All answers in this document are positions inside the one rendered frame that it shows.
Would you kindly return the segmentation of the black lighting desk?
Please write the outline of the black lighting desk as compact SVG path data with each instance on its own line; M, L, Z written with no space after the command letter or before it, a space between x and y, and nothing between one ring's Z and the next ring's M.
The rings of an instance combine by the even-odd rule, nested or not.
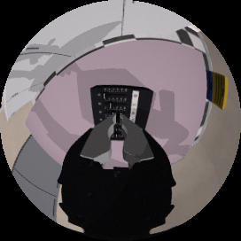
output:
M153 90L128 85L96 85L90 88L90 96L95 126L114 113L122 113L141 129L145 129L152 105ZM119 118L113 125L110 140L125 140L121 133Z

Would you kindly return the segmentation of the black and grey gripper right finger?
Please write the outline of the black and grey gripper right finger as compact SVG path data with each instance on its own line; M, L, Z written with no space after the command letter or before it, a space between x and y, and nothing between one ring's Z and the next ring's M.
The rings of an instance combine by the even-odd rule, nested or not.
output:
M151 169L164 175L171 188L176 186L167 154L159 143L145 130L138 127L122 113L118 113L121 133L124 135L122 155L128 169L137 162L141 168Z

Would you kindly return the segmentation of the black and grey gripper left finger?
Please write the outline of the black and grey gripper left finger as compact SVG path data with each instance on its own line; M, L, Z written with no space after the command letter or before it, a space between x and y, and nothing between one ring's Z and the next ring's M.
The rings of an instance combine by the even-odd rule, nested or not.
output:
M105 169L105 163L112 155L113 125L117 123L118 113L101 121L94 128L87 130L68 150L62 166L58 183L62 185L65 178L74 170L92 167L98 161Z

